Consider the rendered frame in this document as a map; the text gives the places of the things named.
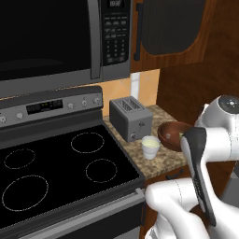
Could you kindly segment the white glass of lemonade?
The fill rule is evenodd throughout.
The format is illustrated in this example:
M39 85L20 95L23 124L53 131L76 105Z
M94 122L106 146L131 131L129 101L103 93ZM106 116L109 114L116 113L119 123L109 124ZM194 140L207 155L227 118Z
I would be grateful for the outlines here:
M142 138L142 149L147 160L153 160L161 146L161 141L155 136L144 136Z

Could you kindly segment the brown wooden bowl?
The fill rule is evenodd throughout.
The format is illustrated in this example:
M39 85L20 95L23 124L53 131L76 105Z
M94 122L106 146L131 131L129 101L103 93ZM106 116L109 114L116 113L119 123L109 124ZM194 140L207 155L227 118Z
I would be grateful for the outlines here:
M172 151L181 152L180 139L182 134L191 128L191 125L180 121L167 121L158 128L158 137L161 143Z

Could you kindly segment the grey toaster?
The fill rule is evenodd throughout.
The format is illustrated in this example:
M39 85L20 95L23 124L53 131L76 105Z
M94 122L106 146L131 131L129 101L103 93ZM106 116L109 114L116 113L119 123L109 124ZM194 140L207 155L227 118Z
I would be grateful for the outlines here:
M153 114L133 96L110 100L109 120L126 142L151 135Z

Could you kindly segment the black electric stove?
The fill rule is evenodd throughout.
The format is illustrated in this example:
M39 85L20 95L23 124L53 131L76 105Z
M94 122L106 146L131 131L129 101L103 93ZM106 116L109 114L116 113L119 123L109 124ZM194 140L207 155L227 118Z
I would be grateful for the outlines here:
M99 86L0 101L0 239L20 239L144 190L102 108ZM58 239L138 239L144 204Z

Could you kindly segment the brown cupboard door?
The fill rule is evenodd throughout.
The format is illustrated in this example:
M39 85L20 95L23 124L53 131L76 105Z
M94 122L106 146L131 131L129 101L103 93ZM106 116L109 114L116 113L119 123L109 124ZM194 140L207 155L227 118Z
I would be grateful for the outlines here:
M200 63L217 0L133 0L131 71ZM140 60L134 60L138 13L143 3Z

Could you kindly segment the black microwave oven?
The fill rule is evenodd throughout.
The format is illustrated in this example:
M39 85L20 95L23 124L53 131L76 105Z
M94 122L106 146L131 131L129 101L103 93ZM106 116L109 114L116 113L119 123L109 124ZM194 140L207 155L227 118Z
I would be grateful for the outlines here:
M133 0L98 0L101 74L91 78L87 0L0 0L0 98L126 78Z

